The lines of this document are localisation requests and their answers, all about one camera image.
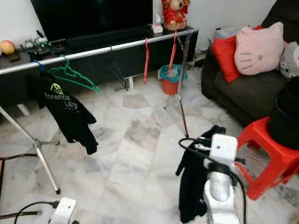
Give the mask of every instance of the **tripod stand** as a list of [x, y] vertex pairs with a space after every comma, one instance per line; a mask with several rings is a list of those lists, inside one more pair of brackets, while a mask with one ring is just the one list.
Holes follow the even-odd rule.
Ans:
[[186, 124], [186, 119], [185, 119], [185, 114], [184, 114], [184, 109], [183, 109], [181, 90], [182, 90], [182, 85], [183, 85], [184, 73], [185, 73], [186, 65], [187, 65], [187, 57], [188, 57], [188, 52], [189, 52], [191, 34], [192, 33], [188, 34], [186, 37], [185, 47], [182, 46], [182, 43], [178, 37], [179, 43], [183, 49], [183, 62], [182, 62], [182, 70], [181, 70], [181, 74], [180, 74], [180, 79], [179, 79], [179, 83], [178, 83], [178, 92], [176, 93], [174, 98], [167, 105], [165, 105], [163, 107], [164, 109], [167, 109], [172, 103], [179, 102], [181, 116], [182, 116], [182, 120], [183, 120], [183, 124], [184, 124], [184, 134], [187, 138], [189, 137], [189, 134], [188, 134], [187, 124]]
[[39, 139], [34, 139], [17, 121], [15, 121], [1, 106], [0, 106], [0, 113], [19, 131], [21, 131], [27, 139], [31, 141], [33, 144], [33, 149], [36, 150], [38, 157], [40, 158], [43, 166], [46, 169], [47, 175], [53, 185], [53, 188], [56, 192], [56, 194], [60, 194], [60, 188], [57, 186], [56, 181], [53, 177], [53, 174], [47, 164], [47, 161], [43, 155], [43, 152], [41, 151], [42, 145], [59, 145], [59, 141], [40, 141]]

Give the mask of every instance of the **black bin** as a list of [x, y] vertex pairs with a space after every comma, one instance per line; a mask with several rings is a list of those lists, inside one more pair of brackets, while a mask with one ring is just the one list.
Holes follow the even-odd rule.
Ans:
[[276, 96], [267, 128], [276, 142], [299, 150], [299, 77], [291, 79]]

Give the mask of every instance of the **white wall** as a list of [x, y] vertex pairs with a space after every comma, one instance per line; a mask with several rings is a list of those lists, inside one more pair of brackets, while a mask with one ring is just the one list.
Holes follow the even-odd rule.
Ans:
[[205, 49], [216, 28], [260, 25], [276, 0], [193, 0], [188, 25], [199, 29], [198, 49]]
[[[197, 48], [208, 46], [207, 38], [218, 28], [254, 27], [260, 24], [276, 0], [192, 0], [188, 25], [199, 29]], [[161, 0], [153, 0], [154, 15], [162, 15]], [[0, 0], [0, 41], [9, 39], [18, 47], [42, 30], [30, 0]]]
[[30, 0], [0, 0], [0, 41], [11, 40], [18, 48], [42, 31]]

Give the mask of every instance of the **sofa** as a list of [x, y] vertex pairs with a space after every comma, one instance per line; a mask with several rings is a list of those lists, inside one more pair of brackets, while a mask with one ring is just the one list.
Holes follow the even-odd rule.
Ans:
[[[278, 0], [261, 25], [268, 28], [281, 21], [284, 40], [299, 43], [298, 12], [298, 0]], [[227, 83], [212, 48], [209, 48], [201, 70], [202, 94], [223, 105], [245, 125], [272, 113], [275, 97], [286, 82], [279, 71], [272, 70], [254, 76], [243, 75]]]

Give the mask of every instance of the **red figurine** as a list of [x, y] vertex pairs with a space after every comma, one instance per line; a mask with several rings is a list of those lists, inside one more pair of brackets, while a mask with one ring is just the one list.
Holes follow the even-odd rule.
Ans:
[[184, 29], [187, 26], [185, 13], [190, 0], [162, 0], [165, 28], [168, 30]]

